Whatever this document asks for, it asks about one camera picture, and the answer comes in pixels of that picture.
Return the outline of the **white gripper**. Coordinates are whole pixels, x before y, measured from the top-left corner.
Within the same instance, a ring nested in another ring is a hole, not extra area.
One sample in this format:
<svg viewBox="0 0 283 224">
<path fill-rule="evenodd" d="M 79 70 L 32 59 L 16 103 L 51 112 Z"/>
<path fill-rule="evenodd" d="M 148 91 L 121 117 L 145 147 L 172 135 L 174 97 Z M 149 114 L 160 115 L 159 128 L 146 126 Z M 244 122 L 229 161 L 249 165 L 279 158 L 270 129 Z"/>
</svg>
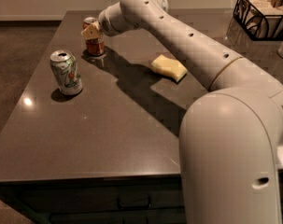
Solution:
<svg viewBox="0 0 283 224">
<path fill-rule="evenodd" d="M 120 35 L 128 31 L 135 30 L 136 27 L 125 20 L 120 3 L 107 7 L 99 17 L 99 25 L 102 32 L 107 36 Z M 84 24 L 81 35 L 85 40 L 91 40 L 100 37 L 99 25 L 97 22 Z"/>
</svg>

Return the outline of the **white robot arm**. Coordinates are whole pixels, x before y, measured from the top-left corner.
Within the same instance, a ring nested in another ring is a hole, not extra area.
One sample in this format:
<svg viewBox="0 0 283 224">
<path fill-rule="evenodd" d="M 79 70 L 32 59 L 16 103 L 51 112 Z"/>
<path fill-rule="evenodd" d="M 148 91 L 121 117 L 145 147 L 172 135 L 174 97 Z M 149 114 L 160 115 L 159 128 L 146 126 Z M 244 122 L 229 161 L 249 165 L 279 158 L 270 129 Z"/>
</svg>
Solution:
<svg viewBox="0 0 283 224">
<path fill-rule="evenodd" d="M 149 31 L 208 91 L 179 132 L 187 223 L 282 224 L 283 85 L 167 7 L 166 0 L 120 0 L 100 13 L 99 24 L 108 36 Z"/>
</svg>

